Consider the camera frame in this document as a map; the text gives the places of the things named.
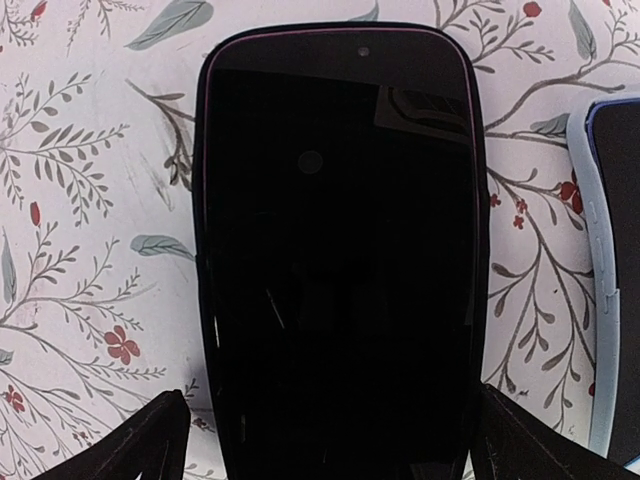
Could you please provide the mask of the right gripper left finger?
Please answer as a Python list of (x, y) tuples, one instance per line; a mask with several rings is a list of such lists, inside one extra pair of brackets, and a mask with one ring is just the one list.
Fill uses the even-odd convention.
[(190, 411), (179, 390), (165, 391), (95, 445), (44, 473), (56, 479), (183, 477)]

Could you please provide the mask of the black phone case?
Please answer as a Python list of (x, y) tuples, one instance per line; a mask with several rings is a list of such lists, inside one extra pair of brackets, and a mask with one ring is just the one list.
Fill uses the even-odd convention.
[(193, 211), (231, 479), (459, 479), (486, 325), (473, 67), (397, 22), (253, 29), (198, 79)]

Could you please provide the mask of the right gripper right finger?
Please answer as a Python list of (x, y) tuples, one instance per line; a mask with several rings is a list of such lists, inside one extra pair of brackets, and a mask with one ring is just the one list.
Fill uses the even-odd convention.
[(635, 480), (617, 465), (547, 427), (494, 387), (479, 390), (472, 466), (484, 480)]

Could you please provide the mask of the phone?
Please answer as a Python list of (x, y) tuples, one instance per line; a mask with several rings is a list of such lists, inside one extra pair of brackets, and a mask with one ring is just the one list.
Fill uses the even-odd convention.
[(567, 144), (594, 271), (591, 451), (639, 471), (639, 93), (580, 98)]

